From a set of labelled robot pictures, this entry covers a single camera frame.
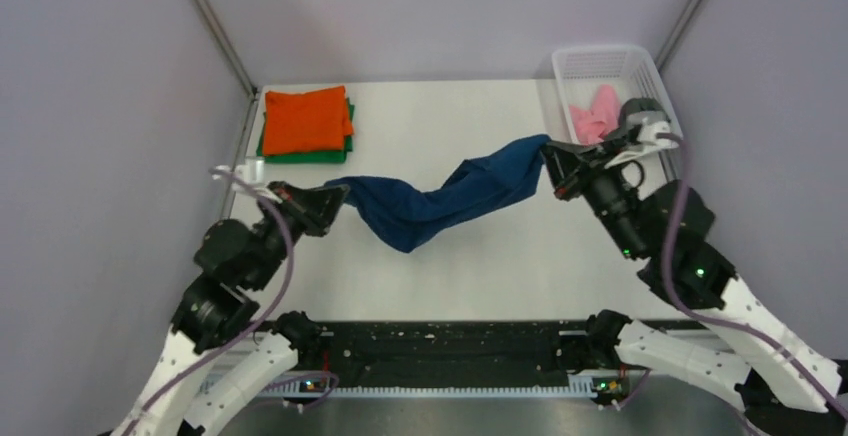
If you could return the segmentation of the blue printed t-shirt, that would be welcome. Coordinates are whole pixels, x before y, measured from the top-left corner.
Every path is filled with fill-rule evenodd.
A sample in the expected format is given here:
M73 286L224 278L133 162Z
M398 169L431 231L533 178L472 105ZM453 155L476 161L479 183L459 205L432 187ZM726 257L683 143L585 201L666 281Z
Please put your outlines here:
M543 166L541 148L551 138L514 140L494 153L463 160L442 186L419 190L389 177L347 176L324 183L349 188L355 208L374 235L390 248L411 253L438 233L535 195Z

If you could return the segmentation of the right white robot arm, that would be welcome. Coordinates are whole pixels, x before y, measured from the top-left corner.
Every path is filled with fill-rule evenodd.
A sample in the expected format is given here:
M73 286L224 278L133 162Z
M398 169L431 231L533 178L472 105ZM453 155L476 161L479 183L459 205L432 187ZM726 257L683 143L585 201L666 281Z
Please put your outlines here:
M605 369L657 371L732 407L756 435L842 435L847 364L807 345L753 294L707 242L714 222L687 178L640 198L622 168L627 144L546 143L540 151L555 196L581 197L621 254L641 260L639 279L660 300L724 344L717 351L603 310L585 326L580 358Z

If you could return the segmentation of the pink t-shirt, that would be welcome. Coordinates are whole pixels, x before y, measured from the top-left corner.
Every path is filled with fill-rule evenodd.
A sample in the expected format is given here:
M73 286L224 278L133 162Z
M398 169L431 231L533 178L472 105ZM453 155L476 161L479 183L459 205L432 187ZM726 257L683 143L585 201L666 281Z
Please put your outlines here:
M588 108L568 107L577 141L582 145L601 142L620 125L622 104L613 86L601 85Z

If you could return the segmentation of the folded green t-shirt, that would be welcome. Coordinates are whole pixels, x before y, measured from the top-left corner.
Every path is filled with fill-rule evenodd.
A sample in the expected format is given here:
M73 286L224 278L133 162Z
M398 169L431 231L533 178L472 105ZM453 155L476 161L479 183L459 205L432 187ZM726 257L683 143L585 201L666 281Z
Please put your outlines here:
M260 132L259 140L256 144L254 153L257 157L262 157L265 159L267 164L343 164L346 162L348 155L354 149L354 132L350 131L345 135L344 138L344 147L341 150L321 150L321 151L311 151L311 152L295 152L288 154L266 154L263 152L264 150L264 137L266 130L266 123L268 119L268 111L267 107L264 107L263 111L263 126Z

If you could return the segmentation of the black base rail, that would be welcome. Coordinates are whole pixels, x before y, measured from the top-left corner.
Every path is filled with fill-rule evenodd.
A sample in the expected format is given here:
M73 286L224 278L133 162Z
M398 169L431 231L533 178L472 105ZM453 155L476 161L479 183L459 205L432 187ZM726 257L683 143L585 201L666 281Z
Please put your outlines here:
M626 375L580 321L263 323L287 336L296 370L328 371L343 389L531 389L564 387L590 370Z

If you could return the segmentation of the white plastic basket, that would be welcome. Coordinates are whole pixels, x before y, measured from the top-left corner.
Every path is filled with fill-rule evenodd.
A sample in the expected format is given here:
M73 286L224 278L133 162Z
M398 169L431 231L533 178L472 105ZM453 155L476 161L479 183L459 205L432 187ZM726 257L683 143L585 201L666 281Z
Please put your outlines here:
M603 84L614 87L621 104L638 97L658 100L668 115L672 130L678 135L682 133L658 69L644 48L635 45L575 46L554 51L551 60L571 142L580 144L568 107L588 108Z

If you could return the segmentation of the folded orange t-shirt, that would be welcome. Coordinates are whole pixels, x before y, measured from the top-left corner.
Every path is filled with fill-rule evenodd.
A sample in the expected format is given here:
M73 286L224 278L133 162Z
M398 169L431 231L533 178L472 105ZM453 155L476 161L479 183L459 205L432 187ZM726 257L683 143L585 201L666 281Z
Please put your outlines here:
M342 151L355 134L344 86L264 96L262 155Z

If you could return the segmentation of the grey t-shirt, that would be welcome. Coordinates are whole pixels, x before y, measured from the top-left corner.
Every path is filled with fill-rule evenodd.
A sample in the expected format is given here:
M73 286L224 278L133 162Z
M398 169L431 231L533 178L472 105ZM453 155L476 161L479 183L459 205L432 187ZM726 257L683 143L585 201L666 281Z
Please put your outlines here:
M664 107L658 100L650 97L628 99L622 104L618 115L620 128L667 120L668 115Z

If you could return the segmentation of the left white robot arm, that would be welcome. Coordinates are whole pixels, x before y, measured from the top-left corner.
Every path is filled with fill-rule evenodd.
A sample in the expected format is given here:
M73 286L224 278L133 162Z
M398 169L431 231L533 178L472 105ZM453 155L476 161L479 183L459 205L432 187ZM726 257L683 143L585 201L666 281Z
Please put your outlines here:
M319 360L321 327L292 311L268 322L248 296L279 269L289 282L293 246L322 237L349 191L346 185L257 189L259 222L224 219L204 235L194 262L201 273L184 291L159 360L114 435L217 435L284 373Z

